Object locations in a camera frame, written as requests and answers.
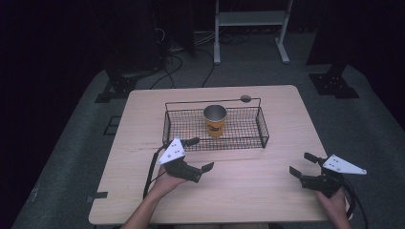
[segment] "wire basket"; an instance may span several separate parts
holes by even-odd
[[[252,101],[256,102],[257,106],[252,107]],[[268,131],[260,102],[260,98],[249,98],[248,102],[241,98],[166,103],[163,144],[170,144],[175,137],[180,139],[198,137],[199,144],[185,147],[184,150],[190,152],[265,148]],[[219,104],[226,108],[224,134],[220,137],[212,137],[206,130],[203,109],[211,104]]]

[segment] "table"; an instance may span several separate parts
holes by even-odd
[[[125,222],[142,201],[153,153],[162,144],[166,102],[260,97],[269,132],[256,149],[186,153],[189,165],[214,168],[199,183],[186,182],[160,201],[152,223],[227,223],[325,220],[311,190],[289,174],[320,175],[304,152],[325,150],[294,86],[257,86],[133,91],[128,97],[90,212],[92,224]]]
[[[214,63],[221,64],[220,27],[223,26],[268,26],[281,25],[280,37],[275,38],[276,46],[284,64],[289,58],[284,48],[284,38],[287,31],[288,20],[291,14],[293,0],[288,0],[286,10],[274,11],[220,11],[220,0],[216,0],[215,7],[215,42]]]

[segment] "human arm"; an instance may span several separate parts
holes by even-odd
[[[173,191],[179,184],[186,182],[185,179],[172,177],[165,172],[164,166],[160,166],[158,174],[161,176],[155,180],[155,184],[148,195],[146,195],[145,199],[132,216],[122,225],[121,229],[146,228],[159,201]]]
[[[322,192],[314,191],[316,199],[321,203],[325,214],[335,229],[351,229],[346,216],[345,189],[342,187],[330,198]]]

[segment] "cup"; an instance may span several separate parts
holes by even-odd
[[[210,136],[218,137],[224,133],[226,109],[221,105],[210,105],[203,110],[206,131]]]

